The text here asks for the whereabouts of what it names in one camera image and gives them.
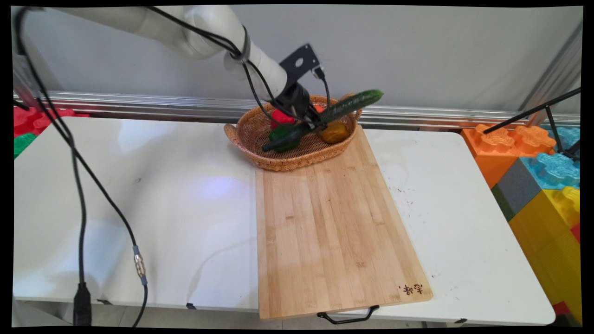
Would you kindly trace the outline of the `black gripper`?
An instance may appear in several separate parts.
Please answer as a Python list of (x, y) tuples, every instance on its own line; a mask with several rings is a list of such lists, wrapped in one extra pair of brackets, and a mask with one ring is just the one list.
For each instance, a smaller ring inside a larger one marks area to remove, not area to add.
[(299, 83), (288, 83), (274, 98), (276, 107), (300, 121), (299, 135), (320, 133), (326, 129), (325, 108), (314, 108), (310, 95)]

